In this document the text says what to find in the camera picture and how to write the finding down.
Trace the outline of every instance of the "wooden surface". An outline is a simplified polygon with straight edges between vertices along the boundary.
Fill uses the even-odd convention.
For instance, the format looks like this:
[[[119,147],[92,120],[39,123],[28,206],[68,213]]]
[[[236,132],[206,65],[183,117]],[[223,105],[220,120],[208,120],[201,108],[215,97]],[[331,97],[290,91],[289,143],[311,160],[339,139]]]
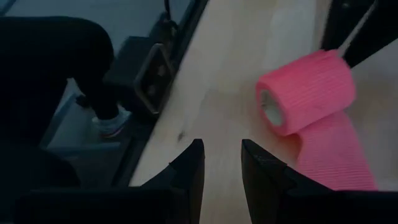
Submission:
[[[298,145],[296,136],[280,138],[266,128],[254,84],[318,48],[327,9],[324,0],[210,0],[131,185],[143,184],[202,138],[201,223],[250,223],[241,140],[252,139],[292,166]],[[398,190],[398,75],[391,56],[397,49],[393,42],[354,69],[358,100],[348,110],[379,187],[389,190]]]

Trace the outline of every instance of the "white sneaker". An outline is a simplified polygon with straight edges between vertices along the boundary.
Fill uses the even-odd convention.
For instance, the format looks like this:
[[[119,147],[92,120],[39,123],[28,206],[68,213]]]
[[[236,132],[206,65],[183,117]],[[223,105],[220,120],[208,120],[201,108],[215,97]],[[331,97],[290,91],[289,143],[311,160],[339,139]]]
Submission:
[[[130,111],[126,111],[126,109],[119,106],[119,114],[115,118],[101,120],[94,117],[92,122],[99,130],[102,138],[113,138],[122,131],[130,115]]]

